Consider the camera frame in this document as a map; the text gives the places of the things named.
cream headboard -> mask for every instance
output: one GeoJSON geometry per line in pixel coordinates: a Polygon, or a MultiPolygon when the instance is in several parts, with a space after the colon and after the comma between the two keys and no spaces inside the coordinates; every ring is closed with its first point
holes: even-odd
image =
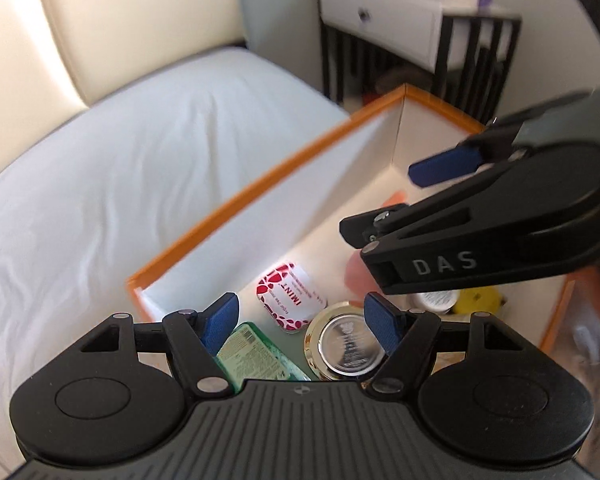
{"type": "Polygon", "coordinates": [[[240,0],[0,0],[0,172],[120,87],[243,39],[240,0]]]}

bed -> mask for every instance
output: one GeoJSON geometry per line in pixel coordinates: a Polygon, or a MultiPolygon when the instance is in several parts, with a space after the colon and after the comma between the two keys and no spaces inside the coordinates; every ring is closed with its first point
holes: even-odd
{"type": "Polygon", "coordinates": [[[0,478],[17,386],[347,117],[243,41],[239,0],[0,0],[0,478]]]}

textured grip surface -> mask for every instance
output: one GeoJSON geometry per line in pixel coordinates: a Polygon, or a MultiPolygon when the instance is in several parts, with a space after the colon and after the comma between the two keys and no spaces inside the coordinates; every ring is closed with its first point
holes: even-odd
{"type": "Polygon", "coordinates": [[[418,428],[402,404],[355,383],[249,381],[202,402],[180,433],[134,462],[62,470],[29,462],[17,480],[590,480],[575,462],[527,472],[462,462],[418,428]]]}

drawer knob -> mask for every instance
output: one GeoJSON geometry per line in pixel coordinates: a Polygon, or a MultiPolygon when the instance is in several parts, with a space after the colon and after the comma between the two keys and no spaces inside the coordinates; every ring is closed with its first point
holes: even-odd
{"type": "Polygon", "coordinates": [[[369,14],[369,11],[363,8],[358,9],[358,16],[362,22],[368,22],[371,19],[371,14],[369,14]]]}

green bottle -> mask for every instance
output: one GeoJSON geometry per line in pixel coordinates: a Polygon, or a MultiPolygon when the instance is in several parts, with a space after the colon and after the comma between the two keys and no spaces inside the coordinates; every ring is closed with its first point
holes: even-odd
{"type": "Polygon", "coordinates": [[[230,378],[236,392],[242,389],[245,379],[311,380],[249,321],[235,328],[218,352],[216,361],[230,378]]]}

